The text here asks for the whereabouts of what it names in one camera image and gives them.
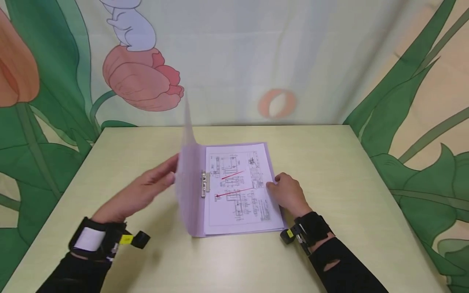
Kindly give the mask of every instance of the metal clip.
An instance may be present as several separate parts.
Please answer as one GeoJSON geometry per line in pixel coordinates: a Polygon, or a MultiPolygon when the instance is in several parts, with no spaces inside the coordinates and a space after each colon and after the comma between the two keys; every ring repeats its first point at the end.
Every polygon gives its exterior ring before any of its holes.
{"type": "Polygon", "coordinates": [[[205,198],[206,192],[210,192],[210,173],[202,170],[202,198],[205,198]]]}

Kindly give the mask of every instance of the white cartoon rabbit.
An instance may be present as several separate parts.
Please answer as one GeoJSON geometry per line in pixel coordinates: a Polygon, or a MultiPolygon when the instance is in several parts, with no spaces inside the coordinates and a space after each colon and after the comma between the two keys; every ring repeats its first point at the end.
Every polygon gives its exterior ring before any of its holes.
{"type": "Polygon", "coordinates": [[[135,8],[142,0],[100,0],[113,15],[107,23],[114,27],[121,46],[128,51],[147,51],[156,44],[155,30],[135,8]]]}

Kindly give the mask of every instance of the table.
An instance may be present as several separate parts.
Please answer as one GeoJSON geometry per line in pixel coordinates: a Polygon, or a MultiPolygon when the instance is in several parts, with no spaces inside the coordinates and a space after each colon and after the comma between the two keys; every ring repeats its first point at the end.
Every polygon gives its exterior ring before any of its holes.
{"type": "MultiPolygon", "coordinates": [[[[389,292],[447,292],[349,126],[194,127],[201,144],[268,142],[276,173],[296,178],[311,207],[389,292]]],[[[5,291],[34,292],[83,216],[177,152],[181,128],[106,128],[5,291]]],[[[324,292],[299,245],[278,232],[191,238],[174,187],[128,219],[144,250],[121,247],[102,292],[324,292]]]]}

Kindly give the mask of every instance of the tulip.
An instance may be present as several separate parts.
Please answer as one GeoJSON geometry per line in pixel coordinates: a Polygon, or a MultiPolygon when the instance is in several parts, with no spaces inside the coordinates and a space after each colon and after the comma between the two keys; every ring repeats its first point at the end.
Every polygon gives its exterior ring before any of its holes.
{"type": "Polygon", "coordinates": [[[36,61],[0,9],[0,107],[32,101],[39,92],[36,61]]]}
{"type": "Polygon", "coordinates": [[[179,104],[184,88],[179,85],[179,71],[164,64],[165,59],[156,48],[129,52],[118,45],[104,60],[103,76],[107,85],[132,106],[166,111],[179,104]]]}

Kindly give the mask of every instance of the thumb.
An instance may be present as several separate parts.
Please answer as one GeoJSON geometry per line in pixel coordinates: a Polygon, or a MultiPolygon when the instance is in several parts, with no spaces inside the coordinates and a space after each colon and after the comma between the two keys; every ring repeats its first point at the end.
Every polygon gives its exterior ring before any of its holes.
{"type": "Polygon", "coordinates": [[[276,185],[275,183],[273,183],[273,182],[267,182],[267,183],[265,184],[265,187],[267,188],[267,191],[268,191],[269,193],[271,193],[271,192],[274,192],[274,191],[275,191],[275,189],[277,188],[277,185],[276,185]]]}
{"type": "Polygon", "coordinates": [[[163,178],[158,180],[155,184],[152,184],[151,186],[152,196],[155,197],[158,194],[165,191],[168,187],[170,187],[174,183],[174,180],[175,180],[174,172],[169,172],[163,178]]]}

